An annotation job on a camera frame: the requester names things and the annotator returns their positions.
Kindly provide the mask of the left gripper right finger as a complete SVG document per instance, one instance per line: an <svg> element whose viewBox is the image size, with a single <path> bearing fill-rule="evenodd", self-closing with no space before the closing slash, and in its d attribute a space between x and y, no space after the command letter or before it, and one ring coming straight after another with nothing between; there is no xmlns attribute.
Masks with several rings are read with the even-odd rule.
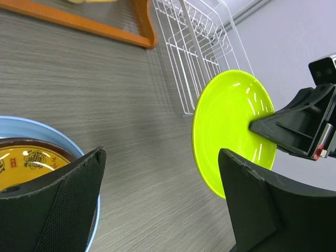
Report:
<svg viewBox="0 0 336 252"><path fill-rule="evenodd" d="M221 149L218 165L233 251L335 251L335 192L303 184Z"/></svg>

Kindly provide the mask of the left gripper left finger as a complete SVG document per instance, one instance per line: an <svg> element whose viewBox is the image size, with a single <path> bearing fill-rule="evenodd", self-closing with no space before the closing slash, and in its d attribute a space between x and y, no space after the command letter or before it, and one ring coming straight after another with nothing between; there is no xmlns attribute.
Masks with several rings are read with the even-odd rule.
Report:
<svg viewBox="0 0 336 252"><path fill-rule="evenodd" d="M85 251L106 165L98 147L1 192L1 251Z"/></svg>

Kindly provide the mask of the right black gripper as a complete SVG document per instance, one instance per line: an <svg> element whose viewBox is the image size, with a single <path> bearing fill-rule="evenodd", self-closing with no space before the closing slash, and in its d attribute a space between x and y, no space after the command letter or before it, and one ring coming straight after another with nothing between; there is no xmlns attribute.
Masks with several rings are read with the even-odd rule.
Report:
<svg viewBox="0 0 336 252"><path fill-rule="evenodd" d="M249 130L293 156L335 158L335 85L299 90L281 110L252 121Z"/></svg>

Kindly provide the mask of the brown yellow plate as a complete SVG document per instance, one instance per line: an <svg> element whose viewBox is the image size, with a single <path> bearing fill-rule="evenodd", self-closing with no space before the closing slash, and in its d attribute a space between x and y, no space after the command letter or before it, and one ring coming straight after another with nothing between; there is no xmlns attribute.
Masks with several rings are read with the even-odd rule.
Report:
<svg viewBox="0 0 336 252"><path fill-rule="evenodd" d="M31 181L77 158L64 148L32 138L1 139L1 191Z"/></svg>

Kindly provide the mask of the green plate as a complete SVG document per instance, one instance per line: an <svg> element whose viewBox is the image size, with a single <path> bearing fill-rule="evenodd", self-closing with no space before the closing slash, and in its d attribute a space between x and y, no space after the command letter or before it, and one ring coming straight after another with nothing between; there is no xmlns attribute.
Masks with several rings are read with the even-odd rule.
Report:
<svg viewBox="0 0 336 252"><path fill-rule="evenodd" d="M264 86L245 71L224 71L204 88L193 116L192 149L200 176L214 194L226 197L218 166L220 149L272 168L276 144L250 131L249 124L274 112Z"/></svg>

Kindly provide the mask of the blue plate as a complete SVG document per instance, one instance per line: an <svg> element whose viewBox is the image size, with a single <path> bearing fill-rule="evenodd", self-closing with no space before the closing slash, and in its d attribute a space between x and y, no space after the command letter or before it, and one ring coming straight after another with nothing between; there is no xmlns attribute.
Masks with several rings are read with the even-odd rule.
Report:
<svg viewBox="0 0 336 252"><path fill-rule="evenodd" d="M75 157L84 155L83 151L67 136L43 123L11 116L1 116L1 139L33 138L53 143Z"/></svg>

